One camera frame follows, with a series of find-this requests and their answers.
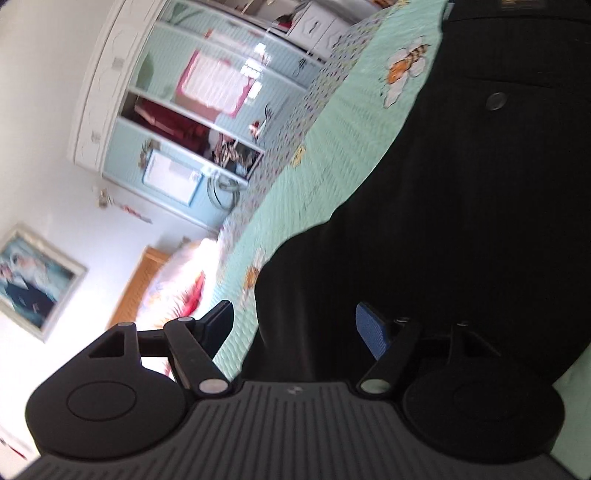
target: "bed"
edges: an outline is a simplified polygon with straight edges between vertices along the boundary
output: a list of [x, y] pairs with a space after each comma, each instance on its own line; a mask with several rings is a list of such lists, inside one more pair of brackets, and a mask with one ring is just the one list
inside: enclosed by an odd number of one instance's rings
[[[443, 0], [399, 0], [352, 27], [292, 114], [226, 221], [219, 261], [205, 271], [203, 316], [221, 300], [235, 306], [235, 325], [215, 363], [234, 377], [256, 331], [258, 272], [288, 238], [325, 222], [364, 181], [400, 131], [440, 42]], [[401, 86], [388, 83], [397, 62], [419, 52]], [[165, 261], [149, 249], [112, 322], [131, 319], [146, 280]], [[591, 474], [591, 349], [556, 382], [566, 422], [554, 457], [580, 478]]]

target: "white picture frame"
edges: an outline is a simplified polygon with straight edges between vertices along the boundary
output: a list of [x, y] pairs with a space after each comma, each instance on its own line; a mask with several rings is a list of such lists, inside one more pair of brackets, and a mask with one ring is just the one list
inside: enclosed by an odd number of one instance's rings
[[18, 224], [0, 242], [0, 312], [45, 342], [86, 272]]

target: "wooden headboard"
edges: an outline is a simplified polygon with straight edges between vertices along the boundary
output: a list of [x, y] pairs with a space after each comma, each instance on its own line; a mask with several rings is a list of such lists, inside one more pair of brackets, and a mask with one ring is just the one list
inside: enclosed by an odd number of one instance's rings
[[158, 270], [160, 270], [160, 267], [167, 262], [169, 257], [170, 255], [155, 248], [146, 248], [123, 295], [121, 295], [117, 309], [111, 317], [107, 329], [116, 323], [135, 321], [144, 292], [156, 273], [158, 273]]

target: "person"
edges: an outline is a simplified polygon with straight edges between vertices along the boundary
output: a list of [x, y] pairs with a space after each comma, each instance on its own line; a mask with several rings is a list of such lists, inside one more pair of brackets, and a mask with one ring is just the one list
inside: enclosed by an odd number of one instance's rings
[[468, 322], [552, 382], [589, 345], [591, 6], [456, 0], [442, 32], [373, 172], [263, 266], [246, 380], [356, 383], [360, 302]]
[[46, 319], [55, 302], [35, 285], [14, 275], [7, 263], [0, 264], [0, 278], [5, 281], [4, 290], [13, 305], [31, 311]]
[[63, 275], [61, 269], [55, 271], [48, 268], [45, 262], [32, 255], [15, 252], [10, 259], [13, 272], [18, 273], [23, 279], [34, 284], [56, 302], [60, 300], [61, 295], [72, 279], [71, 276]]

